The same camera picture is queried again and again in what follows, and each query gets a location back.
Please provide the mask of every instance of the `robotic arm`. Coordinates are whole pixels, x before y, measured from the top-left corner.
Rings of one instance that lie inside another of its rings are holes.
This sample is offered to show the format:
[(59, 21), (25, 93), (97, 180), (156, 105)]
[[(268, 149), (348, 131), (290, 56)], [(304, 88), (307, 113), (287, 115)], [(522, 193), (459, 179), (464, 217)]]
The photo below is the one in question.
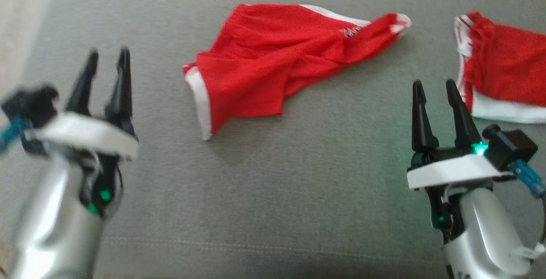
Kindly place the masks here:
[(450, 279), (520, 279), (544, 253), (543, 232), (536, 248), (525, 248), (510, 218), (493, 194), (494, 182), (522, 180), (546, 209), (546, 187), (527, 165), (537, 145), (522, 131), (496, 124), (482, 141), (456, 84), (446, 82), (456, 125), (455, 147), (439, 148), (431, 131), (421, 82), (413, 84), (412, 149), (409, 187), (425, 189), (431, 222), (443, 234)]
[(53, 87), (20, 90), (2, 104), (10, 126), (0, 152), (21, 138), (25, 151), (49, 158), (15, 237), (10, 279), (91, 278), (105, 220), (123, 194), (118, 164), (136, 157), (129, 50), (122, 48), (117, 82), (104, 117), (88, 109), (98, 53), (92, 50), (64, 112)]

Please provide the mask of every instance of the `red garment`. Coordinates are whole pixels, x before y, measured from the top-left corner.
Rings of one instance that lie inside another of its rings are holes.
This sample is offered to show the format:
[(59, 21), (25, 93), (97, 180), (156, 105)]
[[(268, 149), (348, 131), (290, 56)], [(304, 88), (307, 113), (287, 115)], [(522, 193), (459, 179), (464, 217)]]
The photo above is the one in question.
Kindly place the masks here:
[(472, 12), (456, 18), (456, 36), (459, 89), (474, 116), (546, 122), (546, 35)]
[(232, 116), (281, 114), (284, 98), (380, 54), (410, 24), (395, 13), (369, 22), (312, 5), (238, 5), (183, 68), (203, 139)]

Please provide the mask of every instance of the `blue cable connector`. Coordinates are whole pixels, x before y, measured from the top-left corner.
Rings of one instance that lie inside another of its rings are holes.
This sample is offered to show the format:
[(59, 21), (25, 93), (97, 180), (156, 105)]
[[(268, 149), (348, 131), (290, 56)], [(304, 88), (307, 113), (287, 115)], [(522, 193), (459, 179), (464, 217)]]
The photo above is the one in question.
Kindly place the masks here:
[(11, 123), (0, 133), (0, 154), (4, 153), (10, 145), (21, 136), (21, 128), (26, 130), (29, 124), (20, 116), (13, 118)]
[(518, 180), (527, 185), (533, 197), (539, 199), (546, 195), (546, 186), (542, 183), (542, 179), (524, 160), (519, 159), (511, 163), (509, 169)]

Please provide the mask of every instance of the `stitched seam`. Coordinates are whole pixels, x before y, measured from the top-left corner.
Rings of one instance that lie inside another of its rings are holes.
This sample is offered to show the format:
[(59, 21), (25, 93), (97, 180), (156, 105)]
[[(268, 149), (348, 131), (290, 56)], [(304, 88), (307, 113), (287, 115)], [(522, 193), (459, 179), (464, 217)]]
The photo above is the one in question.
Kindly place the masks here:
[(193, 247), (200, 250), (219, 250), (219, 251), (233, 251), (233, 252), (255, 252), (255, 253), (277, 253), (288, 254), (292, 256), (309, 256), (317, 257), (329, 256), (333, 258), (352, 258), (352, 259), (375, 259), (375, 260), (391, 260), (400, 262), (421, 262), (427, 264), (439, 265), (440, 263), (419, 260), (419, 259), (403, 259), (386, 256), (371, 256), (369, 254), (362, 253), (347, 253), (338, 251), (325, 251), (325, 250), (311, 250), (292, 247), (273, 247), (273, 246), (260, 246), (260, 245), (247, 245), (247, 244), (215, 244), (209, 242), (195, 242), (184, 240), (160, 240), (154, 238), (124, 238), (121, 236), (109, 236), (105, 237), (105, 240), (110, 243), (117, 244), (151, 244), (154, 246), (168, 246), (168, 247)]

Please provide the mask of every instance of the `gray fabric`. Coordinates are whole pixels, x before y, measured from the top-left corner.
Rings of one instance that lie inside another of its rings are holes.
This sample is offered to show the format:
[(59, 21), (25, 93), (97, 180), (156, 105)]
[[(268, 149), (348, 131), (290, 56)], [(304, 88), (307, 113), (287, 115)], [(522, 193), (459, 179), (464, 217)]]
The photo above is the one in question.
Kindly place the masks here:
[[(210, 47), (238, 3), (308, 3), (374, 19), (400, 12), (407, 34), (372, 61), (308, 87), (282, 116), (232, 119), (200, 139), (181, 67)], [(70, 92), (89, 48), (100, 54), (92, 110), (102, 110), (121, 44), (131, 49), (141, 152), (123, 166), (127, 192), (108, 224), (97, 270), (172, 278), (443, 278), (441, 236), (425, 193), (408, 190), (411, 84), (420, 78), (442, 145), (454, 139), (444, 82), (456, 77), (456, 15), (546, 32), (546, 0), (54, 0), (26, 83)], [(478, 127), (489, 122), (479, 120)], [(544, 125), (514, 125), (546, 145)], [(546, 176), (545, 153), (533, 166)], [(4, 159), (7, 235), (43, 162)], [(527, 244), (542, 211), (522, 184), (497, 193)], [(537, 263), (531, 278), (546, 276)]]

